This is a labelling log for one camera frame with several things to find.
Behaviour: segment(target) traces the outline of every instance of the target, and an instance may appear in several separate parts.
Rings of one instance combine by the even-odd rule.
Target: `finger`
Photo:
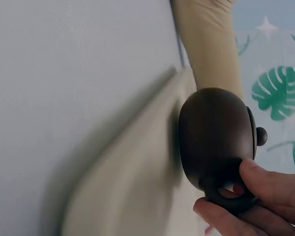
[[[209,235],[213,232],[214,228],[212,226],[209,226],[205,230],[205,235]]]
[[[239,218],[256,226],[268,235],[295,235],[295,228],[290,223],[261,206],[254,206],[249,211],[242,213]]]
[[[287,222],[290,222],[291,224],[295,225],[295,209],[293,207],[275,206],[275,205],[265,204],[263,202],[260,202],[259,205],[261,205],[262,207],[266,209],[269,209],[270,211],[274,212],[277,215],[280,215]]]
[[[295,174],[269,172],[245,159],[240,175],[248,189],[265,203],[295,207]]]
[[[194,211],[223,236],[257,236],[253,227],[237,219],[224,208],[200,198]]]
[[[240,194],[243,193],[244,189],[240,184],[234,184],[233,186],[234,193],[231,191],[228,191],[227,189],[221,189],[221,194],[227,198],[234,198]],[[286,213],[285,216],[288,216],[291,219],[294,219],[295,217],[295,211],[294,215],[292,215],[292,207],[278,207],[278,209],[281,209],[282,213]],[[273,213],[271,210],[266,209],[262,206],[255,206],[251,210],[249,210],[246,213],[243,213],[240,216],[240,219],[246,221],[247,223],[250,223],[257,228],[263,230],[268,235],[295,235],[295,228],[290,224],[295,225],[295,220],[291,221],[284,217],[281,217],[284,215],[278,215]]]

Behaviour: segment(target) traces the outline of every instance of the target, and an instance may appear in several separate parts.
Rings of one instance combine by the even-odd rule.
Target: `beige fabric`
[[[197,88],[218,87],[243,99],[231,8],[235,0],[174,0],[174,15]]]

